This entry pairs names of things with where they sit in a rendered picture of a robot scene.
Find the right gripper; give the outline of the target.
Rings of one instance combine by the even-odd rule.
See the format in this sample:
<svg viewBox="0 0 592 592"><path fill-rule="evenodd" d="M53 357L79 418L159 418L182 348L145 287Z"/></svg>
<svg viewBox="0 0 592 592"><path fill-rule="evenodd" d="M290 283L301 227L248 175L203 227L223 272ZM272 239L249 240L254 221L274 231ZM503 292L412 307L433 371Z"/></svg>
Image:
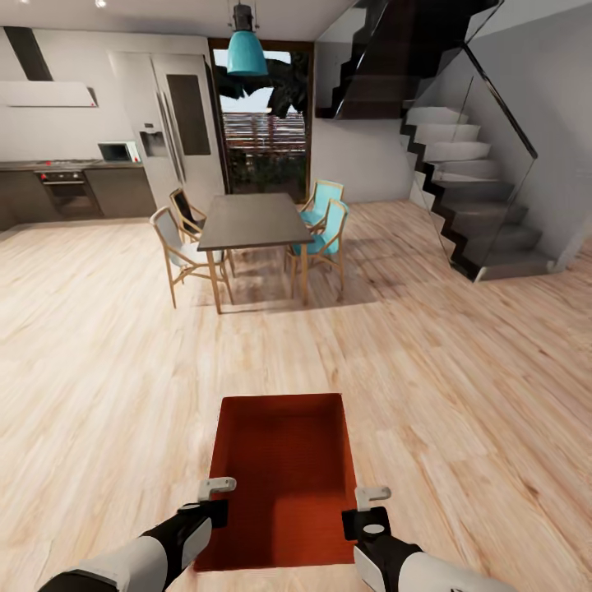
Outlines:
<svg viewBox="0 0 592 592"><path fill-rule="evenodd" d="M378 520L391 535L391 527L385 507L371 507L371 511L359 512L358 510L342 511L345 539L358 540L358 527L363 520Z"/></svg>

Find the storage box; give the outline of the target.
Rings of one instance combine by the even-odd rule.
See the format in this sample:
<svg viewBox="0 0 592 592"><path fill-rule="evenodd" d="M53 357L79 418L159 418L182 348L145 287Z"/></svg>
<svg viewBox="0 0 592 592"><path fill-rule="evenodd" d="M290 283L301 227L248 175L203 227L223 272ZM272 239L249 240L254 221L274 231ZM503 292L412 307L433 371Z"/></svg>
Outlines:
<svg viewBox="0 0 592 592"><path fill-rule="evenodd" d="M230 476L226 527L193 570L354 563L342 511L358 510L341 393L222 399L209 478Z"/></svg>

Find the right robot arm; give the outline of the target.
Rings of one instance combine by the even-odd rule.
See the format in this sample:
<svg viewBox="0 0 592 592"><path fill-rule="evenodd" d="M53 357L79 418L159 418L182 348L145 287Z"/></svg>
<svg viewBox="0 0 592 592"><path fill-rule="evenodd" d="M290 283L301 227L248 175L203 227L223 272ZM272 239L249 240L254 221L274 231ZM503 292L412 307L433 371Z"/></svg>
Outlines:
<svg viewBox="0 0 592 592"><path fill-rule="evenodd" d="M356 488L354 495L358 510L342 511L345 539L358 540L354 563L374 592L520 592L392 537L386 508L369 504L391 498L388 486Z"/></svg>

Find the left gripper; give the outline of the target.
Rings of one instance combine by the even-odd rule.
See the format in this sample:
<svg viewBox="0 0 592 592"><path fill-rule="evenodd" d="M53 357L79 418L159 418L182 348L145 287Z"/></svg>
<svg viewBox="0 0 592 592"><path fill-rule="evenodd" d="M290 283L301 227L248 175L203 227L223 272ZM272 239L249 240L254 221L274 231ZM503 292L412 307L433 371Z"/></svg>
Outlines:
<svg viewBox="0 0 592 592"><path fill-rule="evenodd" d="M211 499L209 502L197 502L197 504L204 504L204 507L209 509L210 516L212 516L211 530L226 527L228 523L229 499L221 499L217 501Z"/></svg>

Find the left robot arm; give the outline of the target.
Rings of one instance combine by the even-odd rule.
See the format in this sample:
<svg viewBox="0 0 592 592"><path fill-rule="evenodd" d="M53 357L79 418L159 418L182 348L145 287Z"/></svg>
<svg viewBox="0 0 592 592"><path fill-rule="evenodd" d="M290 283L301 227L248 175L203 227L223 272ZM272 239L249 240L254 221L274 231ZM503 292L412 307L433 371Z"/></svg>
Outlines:
<svg viewBox="0 0 592 592"><path fill-rule="evenodd" d="M211 530L228 523L229 499L213 501L211 494L236 484L230 476L200 479L197 503L112 552L60 571L38 592L165 592L208 546Z"/></svg>

